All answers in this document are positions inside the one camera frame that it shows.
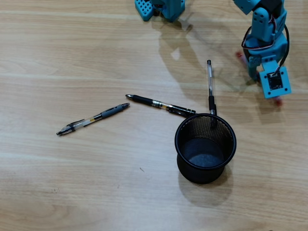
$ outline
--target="pen clip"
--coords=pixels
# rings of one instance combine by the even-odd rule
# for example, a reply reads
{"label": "pen clip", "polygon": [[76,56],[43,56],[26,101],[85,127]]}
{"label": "pen clip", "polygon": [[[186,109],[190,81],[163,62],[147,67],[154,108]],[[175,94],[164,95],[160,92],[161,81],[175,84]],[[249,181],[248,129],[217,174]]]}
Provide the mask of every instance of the pen clip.
{"label": "pen clip", "polygon": [[175,114],[175,115],[180,115],[180,116],[183,116],[183,117],[189,117],[189,115],[187,115],[187,113],[185,112],[179,112],[177,110],[172,110],[172,109],[169,109],[169,112],[172,113],[172,114]]}
{"label": "pen clip", "polygon": [[68,125],[66,125],[66,126],[72,127],[75,123],[81,122],[81,121],[83,121],[83,120],[85,120],[85,119],[81,119],[81,120],[79,120],[79,121],[75,121],[75,122],[70,123],[70,124],[68,124]]}

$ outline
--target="black pen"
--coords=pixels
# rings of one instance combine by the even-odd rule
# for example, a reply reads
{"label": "black pen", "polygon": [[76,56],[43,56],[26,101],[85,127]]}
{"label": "black pen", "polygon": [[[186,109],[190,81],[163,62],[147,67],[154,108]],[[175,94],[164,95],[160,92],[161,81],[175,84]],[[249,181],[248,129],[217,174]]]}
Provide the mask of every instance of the black pen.
{"label": "black pen", "polygon": [[191,110],[191,109],[179,107],[179,106],[168,104],[168,103],[163,103],[157,100],[144,98],[138,95],[126,95],[126,97],[129,98],[130,100],[133,100],[135,102],[142,103],[148,106],[163,108],[172,114],[180,115],[183,117],[191,117],[196,114],[196,111]]}
{"label": "black pen", "polygon": [[96,116],[93,116],[91,118],[88,118],[88,119],[82,119],[82,120],[79,120],[79,121],[76,121],[76,122],[73,122],[73,123],[70,123],[68,125],[66,125],[64,128],[62,128],[61,131],[57,132],[57,135],[58,136],[63,136],[63,135],[66,135],[68,133],[71,133],[73,131],[76,131],[80,128],[84,128],[96,121],[99,121],[101,119],[106,119],[112,115],[115,115],[119,112],[122,112],[125,108],[128,108],[129,106],[129,103],[125,103],[125,104],[120,104],[116,107],[112,107],[102,113],[99,113],[98,115]]}

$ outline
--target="pen holder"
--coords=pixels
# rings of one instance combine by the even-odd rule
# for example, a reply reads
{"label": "pen holder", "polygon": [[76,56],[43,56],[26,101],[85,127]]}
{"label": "pen holder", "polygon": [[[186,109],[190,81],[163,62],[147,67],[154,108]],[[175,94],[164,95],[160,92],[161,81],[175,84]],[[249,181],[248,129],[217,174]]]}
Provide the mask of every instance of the pen holder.
{"label": "pen holder", "polygon": [[191,182],[207,184],[216,180],[233,158],[236,137],[222,118],[197,114],[181,123],[175,147],[181,174]]}

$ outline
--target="pen grip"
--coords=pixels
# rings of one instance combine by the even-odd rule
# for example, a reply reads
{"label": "pen grip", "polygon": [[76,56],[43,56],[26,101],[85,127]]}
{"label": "pen grip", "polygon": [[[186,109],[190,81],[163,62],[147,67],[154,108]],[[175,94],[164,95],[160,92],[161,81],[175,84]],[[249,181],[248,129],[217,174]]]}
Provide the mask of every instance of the pen grip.
{"label": "pen grip", "polygon": [[152,99],[144,98],[144,97],[141,97],[139,95],[134,95],[133,101],[138,102],[138,103],[142,103],[142,104],[145,104],[145,105],[149,105],[149,106],[152,106],[152,104],[153,104]]}
{"label": "pen grip", "polygon": [[122,111],[123,111],[123,107],[120,104],[120,105],[118,105],[116,107],[110,108],[110,109],[102,112],[101,113],[102,119],[106,119],[106,118],[111,117],[111,116],[113,116],[113,115],[115,115],[115,114],[117,114],[119,112],[122,112]]}
{"label": "pen grip", "polygon": [[211,110],[216,110],[216,105],[215,105],[215,99],[214,96],[209,96],[208,97],[208,107]]}

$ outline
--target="robotic hand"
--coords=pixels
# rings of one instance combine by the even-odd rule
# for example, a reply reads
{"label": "robotic hand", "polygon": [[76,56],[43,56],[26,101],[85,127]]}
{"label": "robotic hand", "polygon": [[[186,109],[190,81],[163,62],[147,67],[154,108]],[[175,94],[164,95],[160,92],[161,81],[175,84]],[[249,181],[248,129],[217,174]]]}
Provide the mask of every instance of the robotic hand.
{"label": "robotic hand", "polygon": [[[284,0],[234,0],[234,3],[246,15],[254,12],[252,26],[242,43],[250,77],[260,80],[266,99],[291,93],[287,69],[282,67],[290,48]],[[264,71],[259,73],[260,65]]]}

